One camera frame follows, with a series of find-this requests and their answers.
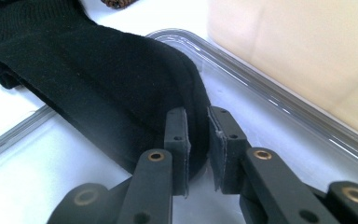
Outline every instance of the sock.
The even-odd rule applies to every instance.
[[[186,109],[190,176],[206,161],[206,90],[195,64],[156,40],[91,21],[77,0],[0,1],[0,83],[23,85],[127,171],[163,148]]]

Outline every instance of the sock cuff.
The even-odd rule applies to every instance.
[[[84,24],[95,23],[78,0],[0,0],[0,42],[16,35],[59,32]]]

